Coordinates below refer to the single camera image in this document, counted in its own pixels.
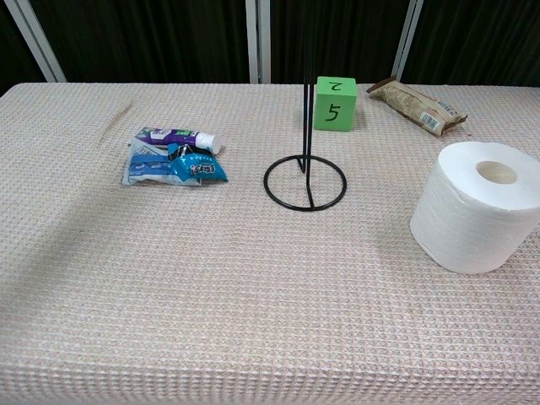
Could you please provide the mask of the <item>white paper towel roll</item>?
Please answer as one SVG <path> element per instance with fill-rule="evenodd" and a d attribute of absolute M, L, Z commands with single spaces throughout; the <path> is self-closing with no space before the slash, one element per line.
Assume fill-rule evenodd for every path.
<path fill-rule="evenodd" d="M 540 161 L 501 143 L 440 151 L 410 221 L 439 265 L 477 274 L 501 267 L 540 224 Z"/>

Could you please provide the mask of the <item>blue snack packet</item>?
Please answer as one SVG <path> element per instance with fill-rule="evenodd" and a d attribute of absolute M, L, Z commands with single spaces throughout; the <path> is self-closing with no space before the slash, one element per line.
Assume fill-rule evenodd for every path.
<path fill-rule="evenodd" d="M 172 143 L 167 146 L 167 153 L 172 173 L 182 181 L 228 181 L 220 163 L 206 149 Z"/>

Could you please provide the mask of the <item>beige waffle tablecloth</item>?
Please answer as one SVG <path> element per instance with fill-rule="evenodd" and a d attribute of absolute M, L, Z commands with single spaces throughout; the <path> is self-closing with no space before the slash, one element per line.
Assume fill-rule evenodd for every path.
<path fill-rule="evenodd" d="M 540 229 L 500 269 L 447 272 L 409 221 L 448 144 L 540 158 L 540 89 L 422 86 L 437 138 L 360 93 L 313 151 L 348 189 L 266 194 L 301 149 L 302 89 L 18 84 L 0 96 L 0 405 L 540 405 Z M 220 136 L 228 181 L 122 184 L 143 127 Z"/>

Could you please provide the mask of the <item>purple white-capped tube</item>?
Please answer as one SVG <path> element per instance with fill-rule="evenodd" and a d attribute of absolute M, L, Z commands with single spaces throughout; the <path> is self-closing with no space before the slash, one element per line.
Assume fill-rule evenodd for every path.
<path fill-rule="evenodd" d="M 186 129 L 143 127 L 135 138 L 154 146 L 187 144 L 212 154 L 218 154 L 224 146 L 223 139 L 218 135 Z"/>

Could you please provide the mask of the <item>green numbered cube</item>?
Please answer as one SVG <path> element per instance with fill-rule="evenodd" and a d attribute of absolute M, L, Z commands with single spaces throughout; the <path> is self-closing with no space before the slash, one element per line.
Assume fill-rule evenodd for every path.
<path fill-rule="evenodd" d="M 354 123 L 357 100 L 354 78 L 319 76 L 316 83 L 314 128 L 348 132 Z"/>

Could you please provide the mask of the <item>blue white plastic pouch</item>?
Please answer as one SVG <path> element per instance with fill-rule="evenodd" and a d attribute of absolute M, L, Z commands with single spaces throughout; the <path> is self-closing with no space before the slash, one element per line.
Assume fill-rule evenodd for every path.
<path fill-rule="evenodd" d="M 157 181 L 172 186 L 202 185 L 198 179 L 181 180 L 171 169 L 169 155 L 165 150 L 133 138 L 128 148 L 121 183 L 130 186 L 140 181 Z"/>

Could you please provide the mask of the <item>brown snack wrapper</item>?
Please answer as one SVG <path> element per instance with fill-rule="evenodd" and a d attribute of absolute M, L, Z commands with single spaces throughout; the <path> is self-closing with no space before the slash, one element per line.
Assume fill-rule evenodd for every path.
<path fill-rule="evenodd" d="M 437 137 L 467 120 L 467 115 L 451 105 L 402 84 L 396 76 L 373 84 L 366 93 L 383 100 L 393 110 Z"/>

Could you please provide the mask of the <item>dark curtain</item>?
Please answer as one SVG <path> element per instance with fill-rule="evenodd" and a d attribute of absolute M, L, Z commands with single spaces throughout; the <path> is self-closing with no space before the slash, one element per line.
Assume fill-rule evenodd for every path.
<path fill-rule="evenodd" d="M 298 84 L 305 2 L 271 1 L 271 84 Z M 311 2 L 318 75 L 392 75 L 409 0 Z M 245 0 L 30 4 L 68 82 L 250 83 Z M 0 0 L 0 95 L 44 80 Z M 540 88 L 540 0 L 424 0 L 402 81 Z"/>

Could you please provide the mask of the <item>white frame post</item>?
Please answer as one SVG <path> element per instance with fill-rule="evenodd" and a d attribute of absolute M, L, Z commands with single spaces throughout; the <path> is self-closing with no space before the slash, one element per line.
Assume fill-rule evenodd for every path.
<path fill-rule="evenodd" d="M 68 80 L 30 4 L 30 0 L 3 1 L 45 80 L 49 83 L 66 83 Z"/>
<path fill-rule="evenodd" d="M 272 82 L 271 0 L 245 0 L 250 84 Z"/>
<path fill-rule="evenodd" d="M 391 70 L 391 75 L 395 76 L 398 81 L 402 79 L 423 6 L 424 0 L 409 0 L 408 10 Z"/>

